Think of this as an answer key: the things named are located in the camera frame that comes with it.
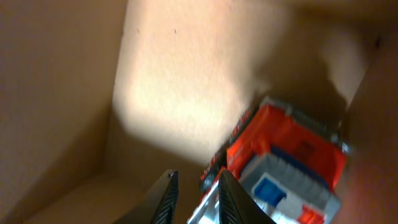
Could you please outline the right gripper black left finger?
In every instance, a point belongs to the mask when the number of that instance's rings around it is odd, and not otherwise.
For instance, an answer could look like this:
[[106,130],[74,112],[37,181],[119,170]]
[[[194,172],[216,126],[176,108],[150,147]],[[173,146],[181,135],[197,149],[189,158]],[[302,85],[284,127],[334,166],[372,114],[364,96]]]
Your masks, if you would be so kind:
[[167,169],[142,200],[114,224],[172,224],[178,200],[178,171]]

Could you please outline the red toy fire truck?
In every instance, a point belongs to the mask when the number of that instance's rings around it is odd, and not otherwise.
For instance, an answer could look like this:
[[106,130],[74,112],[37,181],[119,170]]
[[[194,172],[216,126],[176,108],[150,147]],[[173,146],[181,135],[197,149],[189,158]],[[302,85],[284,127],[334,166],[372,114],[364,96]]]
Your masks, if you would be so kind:
[[292,105],[265,97],[248,109],[200,178],[189,223],[233,223],[220,175],[229,171],[271,223],[331,223],[346,144]]

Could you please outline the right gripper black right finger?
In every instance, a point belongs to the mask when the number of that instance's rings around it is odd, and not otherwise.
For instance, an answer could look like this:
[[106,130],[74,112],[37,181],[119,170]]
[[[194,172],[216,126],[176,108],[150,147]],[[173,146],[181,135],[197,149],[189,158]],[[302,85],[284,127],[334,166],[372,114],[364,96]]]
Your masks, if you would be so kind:
[[266,215],[228,170],[218,181],[221,224],[276,224]]

